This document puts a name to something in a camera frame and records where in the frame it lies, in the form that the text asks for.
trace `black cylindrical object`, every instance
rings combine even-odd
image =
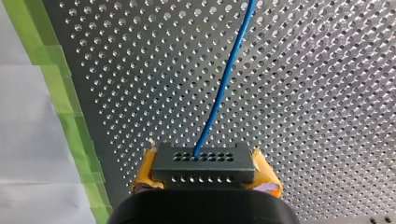
[[[155,189],[116,208],[108,224],[298,224],[274,196],[246,189]]]

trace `metal pegboard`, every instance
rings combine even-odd
[[[192,147],[242,0],[47,0],[113,205],[149,138]],[[258,1],[207,144],[260,147],[304,220],[395,211],[396,1]]]

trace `gray metal panel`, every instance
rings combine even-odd
[[[237,188],[252,183],[256,169],[248,145],[234,147],[203,147],[197,157],[193,147],[172,147],[161,143],[152,163],[153,180],[170,188]]]
[[[61,2],[46,7],[117,205],[150,138],[198,139],[247,3]],[[258,1],[207,145],[262,148],[303,220],[394,212],[395,8]]]

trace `blue wire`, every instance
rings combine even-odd
[[[245,33],[247,32],[248,24],[251,21],[255,6],[256,6],[256,0],[250,0],[247,6],[247,13],[245,15],[244,21],[242,22],[241,28],[239,29],[238,32],[238,36],[236,37],[235,43],[233,44],[233,49],[231,50],[230,58],[228,59],[228,62],[225,66],[224,74],[219,85],[219,91],[218,91],[218,95],[216,96],[215,104],[212,107],[212,111],[210,111],[210,115],[206,122],[204,130],[202,131],[201,136],[197,144],[195,145],[194,151],[192,152],[194,157],[199,155],[199,152],[201,151],[201,148],[204,145],[207,136],[209,135],[210,128],[212,127],[213,122],[215,121],[216,115],[219,112],[219,108],[222,98],[224,96],[225,88],[228,84],[228,81],[230,80],[233,64],[235,63],[239,48],[241,48],[242,39]]]

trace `translucent green strip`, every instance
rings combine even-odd
[[[96,222],[105,224],[109,204],[97,160],[62,47],[41,0],[3,0],[32,64],[40,65],[78,168]]]

